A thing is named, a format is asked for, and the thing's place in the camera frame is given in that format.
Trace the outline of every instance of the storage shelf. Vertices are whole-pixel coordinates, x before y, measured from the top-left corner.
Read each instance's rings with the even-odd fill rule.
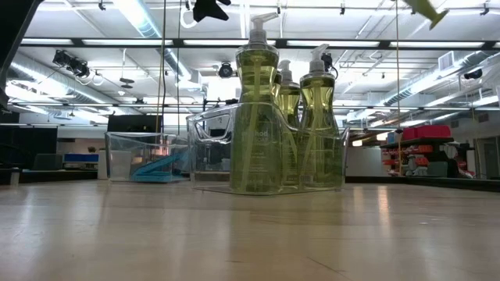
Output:
[[[418,144],[445,144],[454,141],[452,137],[425,137],[413,140],[404,140],[401,142],[401,147]],[[381,145],[380,148],[397,148],[398,143]]]

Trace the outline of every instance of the red container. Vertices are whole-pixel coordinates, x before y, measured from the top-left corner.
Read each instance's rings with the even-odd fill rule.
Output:
[[[416,138],[451,137],[452,132],[446,125],[424,125],[415,128]]]
[[[409,141],[416,139],[416,128],[405,128],[403,129],[403,140]]]

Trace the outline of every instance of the clear plastic caddy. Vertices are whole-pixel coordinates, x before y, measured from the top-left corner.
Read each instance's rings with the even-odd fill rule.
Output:
[[[250,120],[255,112],[259,118]],[[264,130],[253,129],[258,122]],[[348,129],[337,136],[300,130],[277,106],[247,102],[188,116],[187,130],[191,184],[198,190],[294,194],[340,190],[345,182]]]
[[[188,140],[166,133],[106,133],[111,181],[169,183],[189,180]]]

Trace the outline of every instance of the green dish soap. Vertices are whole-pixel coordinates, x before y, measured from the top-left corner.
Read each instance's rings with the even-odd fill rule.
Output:
[[[234,115],[230,187],[237,193],[272,194],[281,180],[280,124],[273,107],[278,50],[267,44],[263,24],[275,12],[252,18],[249,43],[236,52],[241,106]]]
[[[297,166],[297,139],[298,133],[295,128],[299,127],[298,102],[300,101],[300,86],[292,80],[290,61],[285,59],[280,62],[281,86],[276,96],[276,106],[280,109],[284,119],[291,128],[284,127],[282,130],[281,165],[283,167],[281,187],[298,188],[298,166]]]
[[[327,48],[322,44],[312,51],[309,74],[300,79],[304,133],[299,137],[299,181],[306,190],[339,188],[343,182],[343,149],[333,110],[335,78],[321,60]]]

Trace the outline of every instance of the ceiling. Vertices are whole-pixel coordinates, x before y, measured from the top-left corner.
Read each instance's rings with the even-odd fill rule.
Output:
[[[136,38],[140,34],[127,18],[114,6],[113,2],[104,1],[106,11],[98,8],[99,1],[92,0],[45,0],[36,12],[26,37],[110,37]],[[163,0],[145,1],[154,21],[161,26],[163,22]],[[279,19],[265,25],[271,38],[315,38],[315,39],[397,39],[400,40],[498,40],[500,30],[500,0],[487,1],[491,11],[480,16],[485,1],[474,0],[434,0],[434,7],[452,9],[433,30],[429,30],[429,21],[421,15],[411,15],[408,6],[400,1],[398,28],[396,28],[395,2],[390,0],[240,0],[232,1],[229,7],[221,6],[229,15],[228,21],[205,18],[194,27],[183,27],[180,22],[180,6],[184,1],[167,1],[165,32],[167,38],[243,38],[248,35],[248,18],[265,12],[277,11],[281,5]],[[344,15],[340,15],[342,3],[345,3]],[[192,22],[191,12],[182,12],[184,21]],[[21,47],[19,52],[53,68],[55,71],[70,75],[69,71],[58,69],[52,63],[56,49],[68,51],[73,56],[88,61],[88,65],[105,78],[104,83],[96,86],[90,80],[83,80],[88,87],[101,92],[122,103],[131,103],[136,98],[144,98],[147,103],[156,103],[159,92],[160,55],[151,48],[129,48],[123,66],[123,50],[118,48],[48,48]],[[182,103],[201,104],[208,92],[208,99],[236,98],[238,79],[222,80],[216,76],[214,66],[221,62],[230,62],[235,68],[236,48],[174,49],[180,61],[202,74],[205,89],[180,89]],[[394,90],[400,79],[405,85],[410,79],[419,76],[438,63],[438,58],[446,51],[329,51],[337,61],[339,71],[335,88],[335,99],[353,100],[362,105],[374,105],[377,95]],[[308,72],[310,50],[282,49],[280,59],[292,61],[291,70],[294,80]],[[135,80],[132,89],[118,94],[121,77]],[[209,89],[211,83],[219,83],[228,90],[216,93]],[[423,94],[433,94],[434,99],[450,94],[458,88],[454,80],[443,82],[445,86],[436,86]],[[166,78],[166,103],[176,103],[177,88],[173,76]],[[153,108],[140,108],[140,112],[153,112]],[[176,112],[177,109],[166,109]]]

